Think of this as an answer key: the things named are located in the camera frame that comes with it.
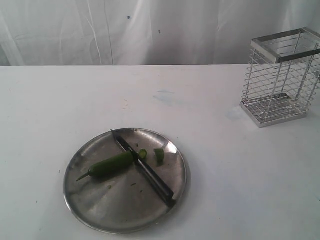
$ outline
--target chrome utensil caddy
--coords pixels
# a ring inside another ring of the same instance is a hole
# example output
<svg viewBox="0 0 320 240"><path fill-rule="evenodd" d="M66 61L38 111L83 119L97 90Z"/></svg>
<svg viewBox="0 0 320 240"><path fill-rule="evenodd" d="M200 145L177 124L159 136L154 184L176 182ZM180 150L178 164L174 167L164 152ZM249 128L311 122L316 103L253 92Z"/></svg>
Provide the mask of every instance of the chrome utensil caddy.
<svg viewBox="0 0 320 240"><path fill-rule="evenodd" d="M307 116L320 81L319 45L308 28L251 41L240 105L259 128Z"/></svg>

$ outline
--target chili pepper stem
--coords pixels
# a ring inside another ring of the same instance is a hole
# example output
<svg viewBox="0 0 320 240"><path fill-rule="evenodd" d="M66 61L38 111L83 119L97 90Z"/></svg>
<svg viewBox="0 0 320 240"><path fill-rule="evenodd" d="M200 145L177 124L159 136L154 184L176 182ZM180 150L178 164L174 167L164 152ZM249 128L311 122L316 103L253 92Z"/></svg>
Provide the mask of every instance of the chili pepper stem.
<svg viewBox="0 0 320 240"><path fill-rule="evenodd" d="M76 181L78 182L79 180L84 179L85 177L88 177L88 176L89 176L89 172L79 177Z"/></svg>

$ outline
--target white curtain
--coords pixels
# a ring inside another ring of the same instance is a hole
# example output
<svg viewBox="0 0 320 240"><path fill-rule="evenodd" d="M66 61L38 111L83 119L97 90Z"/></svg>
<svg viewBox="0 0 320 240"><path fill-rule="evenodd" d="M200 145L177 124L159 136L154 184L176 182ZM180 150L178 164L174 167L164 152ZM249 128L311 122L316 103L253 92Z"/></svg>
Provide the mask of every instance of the white curtain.
<svg viewBox="0 0 320 240"><path fill-rule="evenodd" d="M319 0L0 0L0 65L243 64Z"/></svg>

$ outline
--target green chili pepper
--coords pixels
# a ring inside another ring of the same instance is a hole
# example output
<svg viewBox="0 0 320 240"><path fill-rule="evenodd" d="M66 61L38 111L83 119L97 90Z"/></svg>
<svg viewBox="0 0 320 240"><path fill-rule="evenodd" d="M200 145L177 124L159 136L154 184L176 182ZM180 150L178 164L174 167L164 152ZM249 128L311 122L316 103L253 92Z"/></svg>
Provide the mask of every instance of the green chili pepper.
<svg viewBox="0 0 320 240"><path fill-rule="evenodd" d="M103 177L108 174L114 173L118 170L122 170L124 168L129 167L134 162L134 157L130 151L126 151L117 156L113 156L107 160L100 161L98 163L93 164L88 172L81 177L79 177L76 181L79 181L87 176L90 177Z"/></svg>
<svg viewBox="0 0 320 240"><path fill-rule="evenodd" d="M154 151L156 162L158 163L158 165L163 164L164 158L165 158L165 151L162 148L156 148L156 149L153 149L153 151Z"/></svg>
<svg viewBox="0 0 320 240"><path fill-rule="evenodd" d="M140 149L140 151L139 151L139 156L140 156L140 158L142 158L142 160L146 160L147 155L148 155L147 150L145 150L145 149Z"/></svg>

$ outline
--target white table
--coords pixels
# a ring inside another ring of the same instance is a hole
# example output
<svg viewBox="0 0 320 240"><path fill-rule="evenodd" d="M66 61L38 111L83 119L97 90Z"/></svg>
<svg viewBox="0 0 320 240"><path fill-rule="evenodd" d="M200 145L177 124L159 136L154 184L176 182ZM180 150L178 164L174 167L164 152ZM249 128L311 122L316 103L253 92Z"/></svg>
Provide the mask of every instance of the white table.
<svg viewBox="0 0 320 240"><path fill-rule="evenodd" d="M1 240L320 238L320 96L259 129L239 107L245 65L0 67ZM129 235L95 231L63 196L75 152L110 128L159 132L191 169L185 202Z"/></svg>

